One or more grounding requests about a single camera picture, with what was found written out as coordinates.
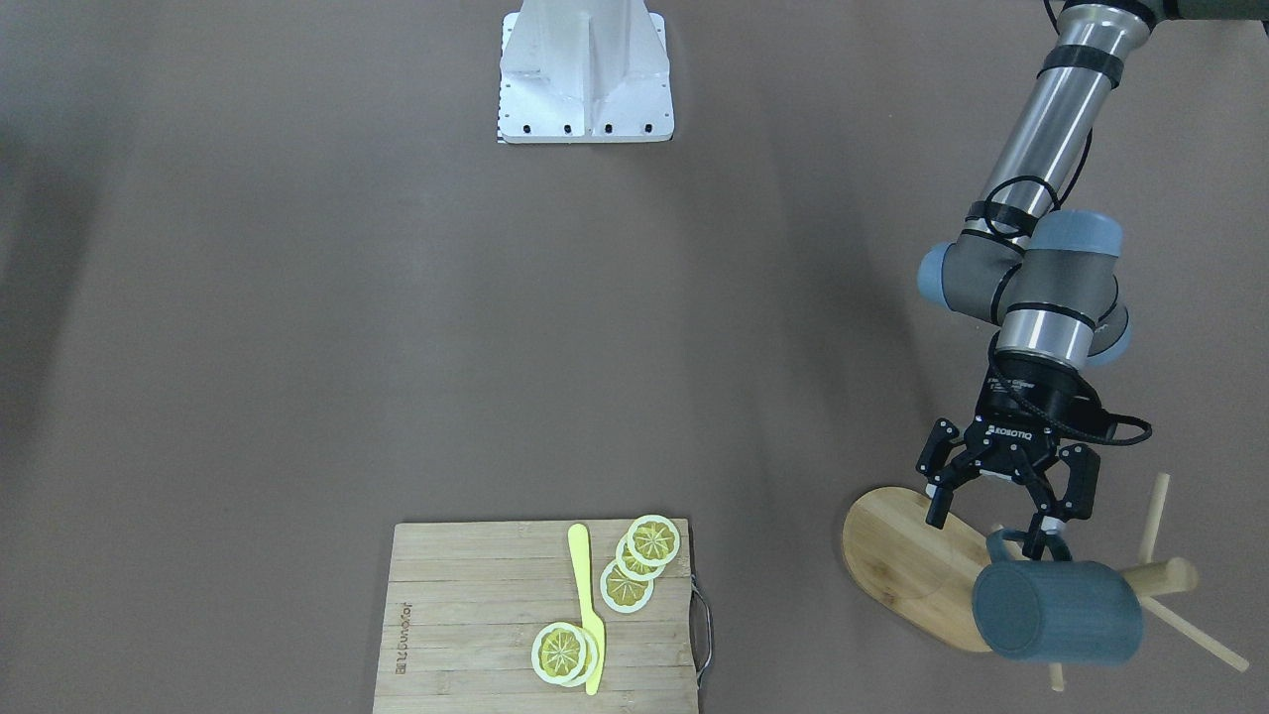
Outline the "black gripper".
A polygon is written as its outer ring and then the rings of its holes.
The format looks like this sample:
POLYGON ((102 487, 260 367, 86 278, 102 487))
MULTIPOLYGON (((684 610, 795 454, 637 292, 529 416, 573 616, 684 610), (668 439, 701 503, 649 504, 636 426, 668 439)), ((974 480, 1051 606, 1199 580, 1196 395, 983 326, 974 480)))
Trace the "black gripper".
POLYGON ((980 476, 1023 484, 1036 506, 1022 554, 1074 561, 1066 523, 1088 520, 1096 505, 1101 398, 1070 367, 1048 360, 989 360, 964 430, 945 417, 931 425, 916 471, 930 501, 925 524, 945 526, 956 491, 980 476), (1065 492, 1056 495, 1053 465, 1065 465, 1065 492))

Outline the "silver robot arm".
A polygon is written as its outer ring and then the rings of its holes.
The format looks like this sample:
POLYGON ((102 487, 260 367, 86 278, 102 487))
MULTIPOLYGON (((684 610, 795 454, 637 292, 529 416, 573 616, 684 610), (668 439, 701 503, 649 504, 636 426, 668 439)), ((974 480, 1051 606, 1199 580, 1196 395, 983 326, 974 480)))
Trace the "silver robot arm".
POLYGON ((961 235, 923 257, 917 287, 942 308, 996 326, 970 425, 938 419, 916 462, 943 528, 956 491, 978 476, 1020 484, 1034 506, 1006 539, 1030 561, 1068 561, 1063 528, 1096 502, 1096 446, 1151 438, 1142 417, 1112 413, 1082 372, 1129 344, 1115 279, 1122 227, 1065 203, 1093 126, 1126 60, 1165 20, 1266 20, 1264 1, 1066 1, 1057 41, 961 235))

